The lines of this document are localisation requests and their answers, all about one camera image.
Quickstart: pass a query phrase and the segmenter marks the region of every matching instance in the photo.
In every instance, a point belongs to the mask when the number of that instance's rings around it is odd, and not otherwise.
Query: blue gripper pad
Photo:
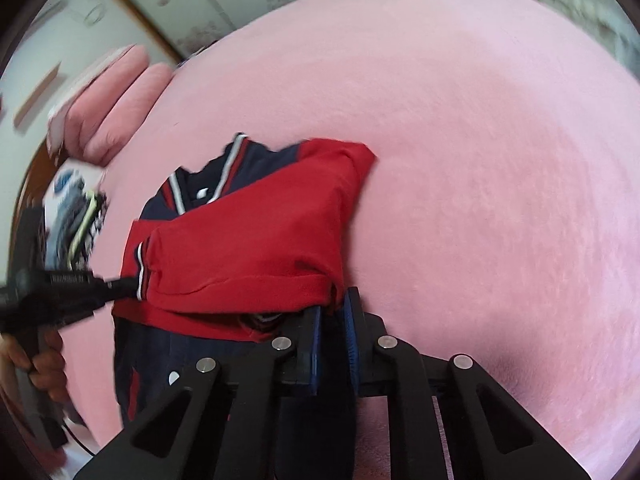
[[[353,387],[354,393],[358,395],[360,386],[360,352],[358,350],[356,327],[353,321],[353,309],[348,293],[344,295],[342,314],[344,316],[344,336],[347,345],[347,354],[349,356],[349,369],[351,371],[351,386]]]
[[[318,394],[318,384],[320,383],[320,307],[316,307],[314,315],[314,336],[311,343],[311,380],[309,384],[309,393],[313,396]]]

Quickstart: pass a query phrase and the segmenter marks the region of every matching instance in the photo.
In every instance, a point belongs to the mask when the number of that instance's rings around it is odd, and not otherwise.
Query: wooden trim
[[[116,0],[120,6],[129,14],[134,20],[136,20],[146,33],[149,34],[156,43],[165,51],[165,53],[171,57],[176,64],[184,61],[184,57],[180,54],[174,46],[165,38],[156,26],[135,6],[131,0]]]

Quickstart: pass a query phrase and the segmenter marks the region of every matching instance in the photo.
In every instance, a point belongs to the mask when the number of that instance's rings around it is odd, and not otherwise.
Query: black cable
[[[95,456],[95,453],[93,451],[91,451],[87,446],[85,446],[82,442],[80,442],[80,439],[74,435],[74,432],[69,429],[68,425],[64,420],[62,421],[62,427],[65,428],[66,432],[69,435],[71,435],[71,438],[78,443],[78,446],[84,449],[91,456]]]

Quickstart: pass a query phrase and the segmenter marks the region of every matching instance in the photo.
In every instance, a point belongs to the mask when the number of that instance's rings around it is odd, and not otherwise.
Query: bed
[[[610,479],[640,438],[638,103],[629,72],[533,0],[301,0],[178,70],[108,165],[92,267],[117,276],[146,200],[235,132],[365,142],[379,161],[346,263],[366,307],[422,353],[472,355]],[[36,154],[17,215],[55,167]],[[104,444],[120,429],[110,312],[63,337]],[[357,478],[388,475],[384,415],[361,408]]]

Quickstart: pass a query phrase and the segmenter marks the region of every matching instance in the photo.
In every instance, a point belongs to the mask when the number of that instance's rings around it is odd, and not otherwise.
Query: finger
[[[66,387],[66,375],[63,372],[47,372],[46,374],[29,374],[31,382],[39,390],[54,390]]]
[[[28,370],[31,368],[31,361],[20,346],[17,339],[11,335],[3,335],[0,343],[1,354],[20,368]]]
[[[47,343],[49,348],[53,348],[58,352],[62,352],[62,338],[60,337],[60,332],[56,329],[47,330],[44,334],[44,341]]]
[[[40,373],[64,370],[65,358],[55,350],[45,350],[42,354],[38,354],[33,358],[33,366]]]
[[[71,400],[69,397],[69,392],[66,388],[54,388],[53,390],[49,390],[49,397],[53,402],[68,402]]]

